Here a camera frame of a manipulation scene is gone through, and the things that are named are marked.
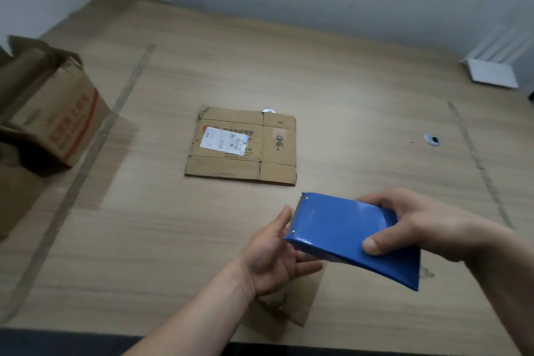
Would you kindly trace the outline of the person's right forearm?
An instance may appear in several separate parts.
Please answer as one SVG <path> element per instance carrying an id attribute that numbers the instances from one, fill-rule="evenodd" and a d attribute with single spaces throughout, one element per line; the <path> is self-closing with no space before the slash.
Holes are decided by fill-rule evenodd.
<path id="1" fill-rule="evenodd" d="M 534 356 L 534 246 L 493 223 L 467 237 L 465 265 L 522 356 Z"/>

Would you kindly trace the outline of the person's right hand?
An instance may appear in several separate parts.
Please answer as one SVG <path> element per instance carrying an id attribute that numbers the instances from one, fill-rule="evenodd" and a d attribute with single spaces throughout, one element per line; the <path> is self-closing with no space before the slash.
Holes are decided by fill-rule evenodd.
<path id="1" fill-rule="evenodd" d="M 394 211 L 396 224 L 403 226 L 401 249 L 414 245 L 453 262 L 465 261 L 469 255 L 469 229 L 497 224 L 408 188 L 375 192 L 358 201 Z"/>

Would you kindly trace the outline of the person's left forearm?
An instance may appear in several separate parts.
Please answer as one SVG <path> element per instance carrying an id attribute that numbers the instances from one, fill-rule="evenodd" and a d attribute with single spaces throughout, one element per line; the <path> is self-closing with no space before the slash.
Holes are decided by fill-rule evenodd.
<path id="1" fill-rule="evenodd" d="M 250 273 L 237 258 L 169 321 L 123 356 L 219 356 L 254 296 Z"/>

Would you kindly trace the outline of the blue tape dispenser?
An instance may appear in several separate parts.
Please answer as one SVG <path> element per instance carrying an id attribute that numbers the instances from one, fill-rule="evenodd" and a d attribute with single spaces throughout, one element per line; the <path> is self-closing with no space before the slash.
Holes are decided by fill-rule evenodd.
<path id="1" fill-rule="evenodd" d="M 420 248 L 412 245 L 378 257 L 362 249 L 366 238 L 397 222 L 389 209 L 304 192 L 284 240 L 318 259 L 359 267 L 419 291 Z"/>

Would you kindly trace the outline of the open brown cardboard box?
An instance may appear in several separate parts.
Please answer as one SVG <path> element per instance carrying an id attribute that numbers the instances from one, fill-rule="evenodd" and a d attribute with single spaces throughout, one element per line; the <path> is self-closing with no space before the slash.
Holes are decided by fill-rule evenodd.
<path id="1" fill-rule="evenodd" d="M 72 169 L 110 108 L 73 51 L 9 35 L 0 46 L 0 142 L 40 177 Z"/>

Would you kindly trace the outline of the flattened brown cardboard box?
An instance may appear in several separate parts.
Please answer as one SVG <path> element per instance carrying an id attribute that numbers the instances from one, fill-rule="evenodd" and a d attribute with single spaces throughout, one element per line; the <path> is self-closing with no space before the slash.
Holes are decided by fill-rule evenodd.
<path id="1" fill-rule="evenodd" d="M 281 113 L 225 109 L 203 105 L 186 161 L 189 177 L 244 180 L 295 186 L 296 118 Z M 200 148 L 206 127 L 249 135 L 244 156 Z"/>

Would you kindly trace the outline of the grey tape strip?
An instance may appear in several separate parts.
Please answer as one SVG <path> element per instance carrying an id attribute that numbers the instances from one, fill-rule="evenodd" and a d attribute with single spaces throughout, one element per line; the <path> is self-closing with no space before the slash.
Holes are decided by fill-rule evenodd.
<path id="1" fill-rule="evenodd" d="M 504 207 L 504 204 L 499 196 L 499 193 L 497 191 L 497 188 L 495 187 L 486 167 L 484 166 L 483 164 L 483 161 L 482 161 L 482 158 L 480 157 L 478 151 L 477 151 L 477 148 L 469 134 L 469 131 L 466 127 L 466 125 L 464 124 L 464 121 L 462 119 L 462 117 L 460 116 L 460 113 L 456 107 L 456 105 L 448 100 L 447 101 L 447 105 L 450 109 L 450 112 L 451 114 L 454 116 L 457 124 L 458 124 L 458 128 L 459 128 L 459 131 L 464 139 L 464 142 L 466 144 L 466 146 L 468 147 L 468 150 L 469 150 L 469 153 L 470 153 L 470 156 L 482 178 L 482 181 L 484 183 L 484 186 L 485 186 L 485 189 L 486 191 L 488 192 L 488 194 L 490 195 L 490 198 L 492 200 L 492 202 L 494 203 L 497 211 L 498 211 L 498 214 L 499 214 L 499 217 L 500 219 L 502 220 L 503 224 L 505 226 L 507 226 L 508 228 L 512 229 L 512 230 L 515 230 L 516 227 L 514 226 L 508 212 L 506 211 L 505 207 Z"/>
<path id="2" fill-rule="evenodd" d="M 121 93 L 118 95 L 112 107 L 111 113 L 107 115 L 103 125 L 98 130 L 94 142 L 90 145 L 75 178 L 73 178 L 63 197 L 63 200 L 59 204 L 57 211 L 52 217 L 50 224 L 43 233 L 39 244 L 31 255 L 26 268 L 24 269 L 16 287 L 13 289 L 13 292 L 10 295 L 9 301 L 5 307 L 2 308 L 0 312 L 0 326 L 4 326 L 20 313 L 43 265 L 49 257 L 50 251 L 53 248 L 53 245 L 55 244 L 55 241 L 67 217 L 69 216 L 70 211 L 72 210 L 80 194 L 82 187 L 86 182 L 90 171 L 96 163 L 96 160 L 110 135 L 112 128 L 116 124 L 122 109 L 124 108 L 128 98 L 137 84 L 137 81 L 143 74 L 146 65 L 156 49 L 157 45 L 155 43 L 150 43 L 147 46 L 141 59 L 137 62 L 135 68 L 133 69 L 127 83 L 125 84 Z"/>

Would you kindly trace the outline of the white router with antennas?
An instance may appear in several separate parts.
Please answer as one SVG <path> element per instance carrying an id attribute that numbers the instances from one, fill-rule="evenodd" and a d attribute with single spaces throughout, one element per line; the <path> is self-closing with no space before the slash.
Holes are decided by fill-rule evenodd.
<path id="1" fill-rule="evenodd" d="M 519 87 L 508 58 L 517 49 L 520 30 L 497 26 L 465 56 L 464 66 L 471 80 L 491 86 L 517 89 Z"/>

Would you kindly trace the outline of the white shipping label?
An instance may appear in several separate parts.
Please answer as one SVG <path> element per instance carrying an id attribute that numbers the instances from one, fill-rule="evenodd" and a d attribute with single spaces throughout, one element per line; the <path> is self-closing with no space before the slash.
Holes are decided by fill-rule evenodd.
<path id="1" fill-rule="evenodd" d="M 226 154 L 244 156 L 249 142 L 249 135 L 206 127 L 200 142 L 200 148 L 215 150 Z"/>

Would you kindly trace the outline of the person's left hand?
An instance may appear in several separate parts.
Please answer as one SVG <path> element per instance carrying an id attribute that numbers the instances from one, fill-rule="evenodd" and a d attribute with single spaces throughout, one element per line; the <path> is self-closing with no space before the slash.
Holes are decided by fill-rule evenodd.
<path id="1" fill-rule="evenodd" d="M 254 297 L 273 294 L 291 281 L 324 268 L 322 261 L 294 249 L 284 238 L 280 243 L 268 243 L 267 225 L 253 235 L 238 256 Z"/>

